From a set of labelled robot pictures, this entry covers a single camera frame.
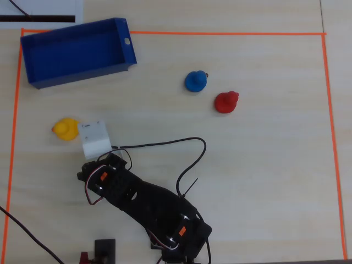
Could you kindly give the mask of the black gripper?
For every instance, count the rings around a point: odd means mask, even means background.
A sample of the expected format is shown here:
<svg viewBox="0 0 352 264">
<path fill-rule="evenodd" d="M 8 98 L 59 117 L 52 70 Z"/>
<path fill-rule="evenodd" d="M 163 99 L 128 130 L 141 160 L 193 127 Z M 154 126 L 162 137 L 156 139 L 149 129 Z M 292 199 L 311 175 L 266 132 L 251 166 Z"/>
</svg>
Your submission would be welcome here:
<svg viewBox="0 0 352 264">
<path fill-rule="evenodd" d="M 97 195 L 122 195 L 141 179 L 126 169 L 127 162 L 110 153 L 107 157 L 82 165 L 77 178 Z"/>
</svg>

